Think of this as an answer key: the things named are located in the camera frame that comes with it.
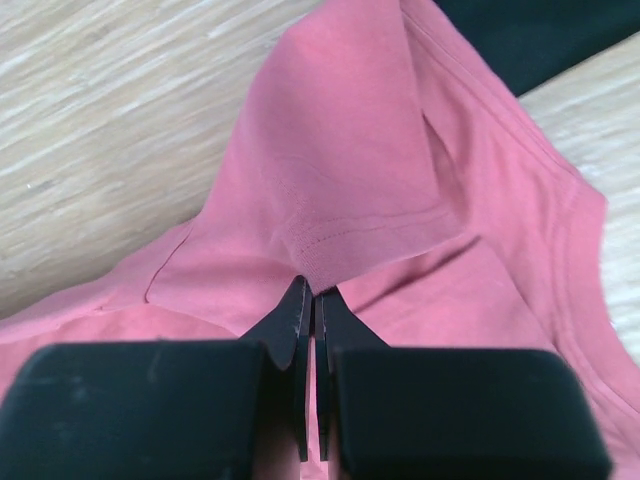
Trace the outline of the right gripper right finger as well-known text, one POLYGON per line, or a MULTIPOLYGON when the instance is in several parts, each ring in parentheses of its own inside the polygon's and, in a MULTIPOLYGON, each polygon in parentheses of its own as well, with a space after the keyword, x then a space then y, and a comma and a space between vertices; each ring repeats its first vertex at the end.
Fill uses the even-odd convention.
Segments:
POLYGON ((581 385, 535 349, 400 348, 338 290, 314 301, 319 455, 333 479, 606 479, 581 385))

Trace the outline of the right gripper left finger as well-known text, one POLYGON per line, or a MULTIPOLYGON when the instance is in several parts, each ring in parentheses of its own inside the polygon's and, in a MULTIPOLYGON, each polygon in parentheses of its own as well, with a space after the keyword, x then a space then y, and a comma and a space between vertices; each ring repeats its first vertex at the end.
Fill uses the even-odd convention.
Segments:
POLYGON ((1 405, 5 479, 296 479, 308 458, 311 291, 236 340, 53 344, 1 405))

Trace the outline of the pink polo t shirt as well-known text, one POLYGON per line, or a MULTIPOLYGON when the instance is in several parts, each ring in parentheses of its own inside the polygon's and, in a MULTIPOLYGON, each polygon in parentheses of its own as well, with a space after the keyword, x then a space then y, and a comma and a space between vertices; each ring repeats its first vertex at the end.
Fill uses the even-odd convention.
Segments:
POLYGON ((280 38, 193 219, 1 328, 1 384, 62 341, 233 338, 304 276, 395 345, 576 371, 617 479, 639 369, 600 277, 607 203, 430 1, 328 1, 280 38))

